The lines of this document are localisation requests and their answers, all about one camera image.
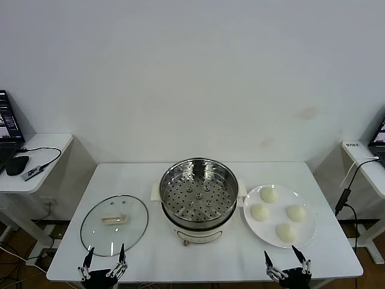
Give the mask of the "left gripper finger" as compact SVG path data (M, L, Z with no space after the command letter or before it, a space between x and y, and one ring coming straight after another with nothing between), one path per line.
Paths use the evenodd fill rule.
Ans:
M93 259L93 253L94 253L94 247L92 247L88 254L85 256L84 261L82 263L82 266L78 267L78 271L81 275L81 281L82 282L91 282L92 281L92 275L89 271L91 262Z
M122 244L120 253L119 253L119 261L118 263L109 271L108 277L110 278L121 278L125 271L128 268L128 264L126 262L126 255L125 255L125 247L124 244Z

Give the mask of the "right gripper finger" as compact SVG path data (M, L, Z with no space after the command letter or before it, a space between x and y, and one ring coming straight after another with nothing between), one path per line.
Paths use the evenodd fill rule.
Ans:
M311 274L310 272L311 260L306 259L303 253L300 250L298 250L294 245L292 245L291 247L295 253L295 256L297 257L297 259L302 265L302 274Z
M273 262L271 261L266 251L264 251L264 255L265 255L266 274L274 282L280 282L284 280L286 278L286 274L273 265Z

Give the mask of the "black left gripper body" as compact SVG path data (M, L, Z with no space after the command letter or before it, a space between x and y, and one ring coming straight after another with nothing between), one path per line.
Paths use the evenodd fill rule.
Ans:
M82 278L81 285L87 289L110 289L117 285L118 279L115 276L107 277L109 271L110 269L91 271L90 278Z

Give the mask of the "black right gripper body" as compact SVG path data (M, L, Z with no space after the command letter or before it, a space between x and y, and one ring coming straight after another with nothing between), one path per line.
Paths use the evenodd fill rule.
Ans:
M301 267L286 269L283 271L284 278L279 279L279 285L282 288L288 289L309 289L309 282L312 278L312 274L309 271L303 270Z

